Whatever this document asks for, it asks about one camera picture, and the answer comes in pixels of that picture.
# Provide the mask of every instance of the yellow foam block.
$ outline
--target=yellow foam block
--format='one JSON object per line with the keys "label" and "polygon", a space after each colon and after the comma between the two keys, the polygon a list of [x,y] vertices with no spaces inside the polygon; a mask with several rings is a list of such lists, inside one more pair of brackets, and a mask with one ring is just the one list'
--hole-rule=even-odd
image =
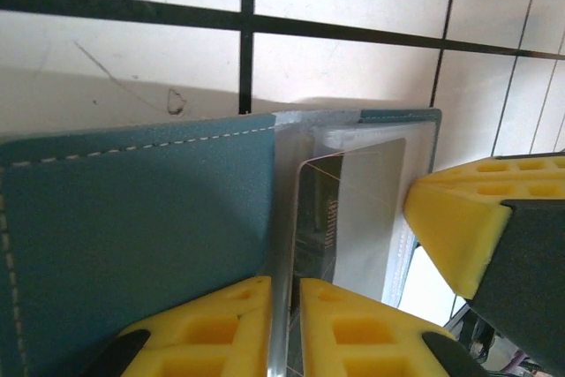
{"label": "yellow foam block", "polygon": [[449,287],[472,299],[512,213],[488,195],[417,182],[404,216]]}
{"label": "yellow foam block", "polygon": [[520,159],[486,158],[437,171],[420,182],[531,180],[565,178],[565,155]]}
{"label": "yellow foam block", "polygon": [[448,377],[421,334],[453,336],[370,298],[302,279],[300,320],[305,377]]}
{"label": "yellow foam block", "polygon": [[564,198],[564,155],[486,158],[420,178],[404,216],[451,289],[471,299],[512,212],[500,203]]}
{"label": "yellow foam block", "polygon": [[151,336],[123,377],[264,377],[271,299],[270,278],[254,277],[132,324],[121,336]]}

